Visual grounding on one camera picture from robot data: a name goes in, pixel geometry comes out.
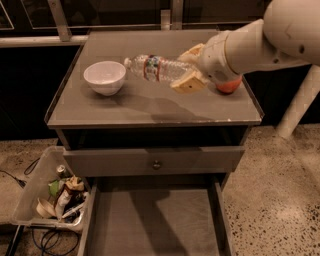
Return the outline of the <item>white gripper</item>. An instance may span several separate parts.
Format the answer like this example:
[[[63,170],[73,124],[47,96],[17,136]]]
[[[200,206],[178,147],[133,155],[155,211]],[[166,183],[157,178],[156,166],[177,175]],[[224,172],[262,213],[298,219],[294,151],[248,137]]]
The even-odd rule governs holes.
[[[170,87],[180,94],[194,93],[204,89],[209,81],[216,85],[241,82],[242,76],[229,65],[226,55],[226,41],[229,31],[219,32],[205,44],[199,43],[182,53],[177,60],[196,64],[200,71],[187,71],[181,78],[173,81]]]

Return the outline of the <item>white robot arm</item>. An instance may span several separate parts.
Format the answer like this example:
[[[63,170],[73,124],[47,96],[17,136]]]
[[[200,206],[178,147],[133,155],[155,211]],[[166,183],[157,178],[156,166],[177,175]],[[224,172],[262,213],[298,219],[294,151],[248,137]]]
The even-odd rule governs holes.
[[[272,0],[263,18],[222,31],[179,59],[196,67],[171,84],[179,93],[213,84],[231,94],[247,73],[319,66],[320,0]]]

